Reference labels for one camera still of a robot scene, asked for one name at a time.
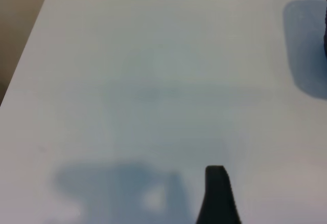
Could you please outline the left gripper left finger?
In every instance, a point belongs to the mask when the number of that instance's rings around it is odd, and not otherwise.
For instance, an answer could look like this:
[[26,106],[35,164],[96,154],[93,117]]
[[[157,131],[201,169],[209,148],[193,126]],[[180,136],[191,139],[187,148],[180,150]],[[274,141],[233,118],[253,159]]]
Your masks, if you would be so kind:
[[218,166],[205,169],[205,191],[196,223],[218,223],[217,195]]

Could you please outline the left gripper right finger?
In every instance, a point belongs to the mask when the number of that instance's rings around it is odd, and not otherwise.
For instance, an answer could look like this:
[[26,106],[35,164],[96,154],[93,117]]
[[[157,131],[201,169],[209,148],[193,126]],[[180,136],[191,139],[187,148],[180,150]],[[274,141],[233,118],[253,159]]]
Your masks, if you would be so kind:
[[230,179],[223,166],[218,167],[218,223],[242,223],[235,203]]

